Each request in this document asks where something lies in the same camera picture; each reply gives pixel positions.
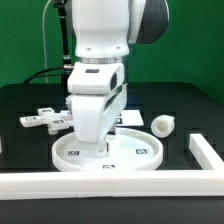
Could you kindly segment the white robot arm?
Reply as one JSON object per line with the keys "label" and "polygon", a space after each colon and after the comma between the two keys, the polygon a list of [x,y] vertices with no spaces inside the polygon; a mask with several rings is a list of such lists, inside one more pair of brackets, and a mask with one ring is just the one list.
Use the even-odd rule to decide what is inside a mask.
{"label": "white robot arm", "polygon": [[167,0],[72,0],[79,61],[68,78],[78,150],[101,152],[127,102],[124,60],[168,27]]}

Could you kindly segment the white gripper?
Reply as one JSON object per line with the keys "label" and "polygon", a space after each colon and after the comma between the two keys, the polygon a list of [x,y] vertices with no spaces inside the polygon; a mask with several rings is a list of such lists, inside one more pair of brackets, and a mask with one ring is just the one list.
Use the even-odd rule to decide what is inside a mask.
{"label": "white gripper", "polygon": [[[101,142],[127,102],[125,81],[107,95],[70,94],[75,136],[85,143]],[[108,140],[101,142],[98,152],[100,156],[109,155]]]}

